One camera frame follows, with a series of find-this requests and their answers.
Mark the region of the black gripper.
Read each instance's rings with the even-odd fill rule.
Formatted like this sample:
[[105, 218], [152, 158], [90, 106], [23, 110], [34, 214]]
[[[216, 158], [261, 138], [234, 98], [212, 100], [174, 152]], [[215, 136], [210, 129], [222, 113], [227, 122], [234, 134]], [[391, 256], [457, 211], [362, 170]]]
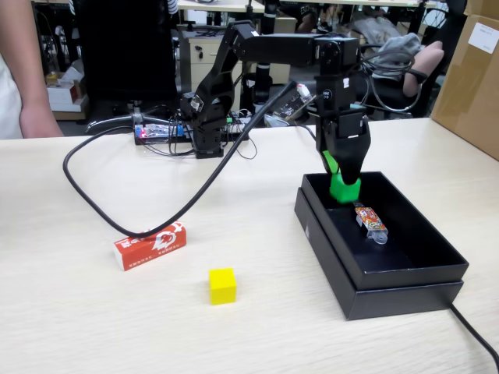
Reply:
[[329, 175], [341, 172], [346, 185], [353, 185], [370, 148], [366, 109], [355, 103], [349, 79], [340, 75], [318, 76], [317, 149]]

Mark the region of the person's hand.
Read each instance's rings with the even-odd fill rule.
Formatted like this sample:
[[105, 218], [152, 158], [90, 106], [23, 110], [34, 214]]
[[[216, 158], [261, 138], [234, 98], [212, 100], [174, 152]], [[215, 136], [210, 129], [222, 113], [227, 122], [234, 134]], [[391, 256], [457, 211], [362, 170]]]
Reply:
[[46, 104], [23, 106], [19, 125], [25, 139], [63, 136], [50, 107]]

